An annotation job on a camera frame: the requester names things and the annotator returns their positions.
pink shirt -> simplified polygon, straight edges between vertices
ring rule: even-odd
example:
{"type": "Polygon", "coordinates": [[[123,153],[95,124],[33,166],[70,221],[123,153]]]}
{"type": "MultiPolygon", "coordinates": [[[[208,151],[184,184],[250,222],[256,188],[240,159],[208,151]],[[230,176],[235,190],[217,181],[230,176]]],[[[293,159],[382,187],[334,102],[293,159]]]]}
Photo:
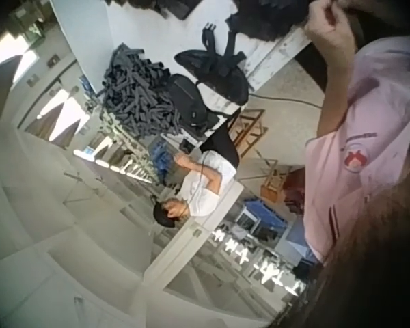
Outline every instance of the pink shirt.
{"type": "Polygon", "coordinates": [[[355,56],[344,124],[306,146],[305,237],[319,260],[371,196],[398,182],[410,144],[410,37],[355,56]]]}

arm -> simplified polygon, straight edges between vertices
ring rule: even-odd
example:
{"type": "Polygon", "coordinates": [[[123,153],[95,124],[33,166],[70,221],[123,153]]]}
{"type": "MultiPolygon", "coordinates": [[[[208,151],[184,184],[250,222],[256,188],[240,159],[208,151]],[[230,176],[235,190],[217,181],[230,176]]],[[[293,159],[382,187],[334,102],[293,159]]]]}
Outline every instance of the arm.
{"type": "Polygon", "coordinates": [[[317,137],[337,131],[348,112],[348,86],[351,69],[328,68],[327,88],[317,127],[317,137]]]}
{"type": "Polygon", "coordinates": [[[193,170],[195,172],[199,172],[203,174],[205,177],[207,177],[209,182],[206,185],[206,188],[209,191],[215,193],[216,195],[219,195],[220,186],[221,186],[221,174],[218,171],[206,165],[196,163],[195,161],[190,159],[190,157],[188,157],[186,154],[182,152],[178,153],[174,157],[174,160],[175,160],[175,163],[178,164],[179,166],[189,171],[193,170]]]}
{"type": "Polygon", "coordinates": [[[206,185],[206,188],[216,195],[219,195],[221,186],[221,174],[218,171],[206,165],[196,163],[195,161],[190,161],[187,164],[186,168],[202,173],[205,177],[207,177],[208,184],[206,185]]]}
{"type": "Polygon", "coordinates": [[[315,0],[305,31],[327,64],[327,88],[318,124],[317,137],[336,131],[348,111],[355,39],[348,18],[333,0],[315,0]]]}

window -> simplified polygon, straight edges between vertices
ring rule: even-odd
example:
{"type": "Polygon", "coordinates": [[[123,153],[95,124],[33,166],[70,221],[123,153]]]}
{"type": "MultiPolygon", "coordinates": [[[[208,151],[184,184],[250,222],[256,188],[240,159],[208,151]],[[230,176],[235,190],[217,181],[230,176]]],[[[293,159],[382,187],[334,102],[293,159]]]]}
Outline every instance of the window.
{"type": "Polygon", "coordinates": [[[57,119],[55,128],[53,129],[49,141],[53,141],[58,135],[60,135],[66,128],[80,120],[79,127],[76,133],[85,125],[90,119],[90,116],[82,110],[80,104],[72,97],[68,97],[69,94],[64,89],[58,91],[58,93],[50,99],[47,105],[41,109],[40,114],[36,117],[39,120],[42,116],[46,115],[49,111],[54,109],[56,106],[65,103],[62,109],[61,115],[57,119]]]}
{"type": "Polygon", "coordinates": [[[29,45],[24,37],[19,36],[14,38],[11,34],[7,33],[0,40],[0,63],[15,56],[23,55],[20,66],[14,75],[14,83],[22,77],[26,71],[38,60],[38,56],[35,51],[27,50],[29,45]]]}

black hair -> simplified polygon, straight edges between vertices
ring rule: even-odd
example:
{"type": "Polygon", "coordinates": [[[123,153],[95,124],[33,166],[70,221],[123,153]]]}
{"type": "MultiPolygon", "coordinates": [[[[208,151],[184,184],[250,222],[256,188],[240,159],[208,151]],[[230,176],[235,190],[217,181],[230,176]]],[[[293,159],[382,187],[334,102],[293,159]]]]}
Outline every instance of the black hair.
{"type": "Polygon", "coordinates": [[[168,217],[168,211],[163,207],[164,203],[156,202],[153,206],[153,217],[159,225],[166,228],[175,228],[175,220],[168,217]]]}

blue cloth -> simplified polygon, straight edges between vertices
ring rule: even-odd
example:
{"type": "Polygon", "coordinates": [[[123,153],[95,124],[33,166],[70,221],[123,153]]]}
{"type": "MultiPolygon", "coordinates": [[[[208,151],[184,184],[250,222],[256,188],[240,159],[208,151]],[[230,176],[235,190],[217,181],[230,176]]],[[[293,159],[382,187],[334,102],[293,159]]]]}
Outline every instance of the blue cloth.
{"type": "Polygon", "coordinates": [[[270,209],[261,200],[247,200],[245,206],[250,213],[257,217],[263,226],[269,226],[277,231],[281,231],[287,228],[287,221],[279,217],[279,215],[272,209],[270,209]]]}

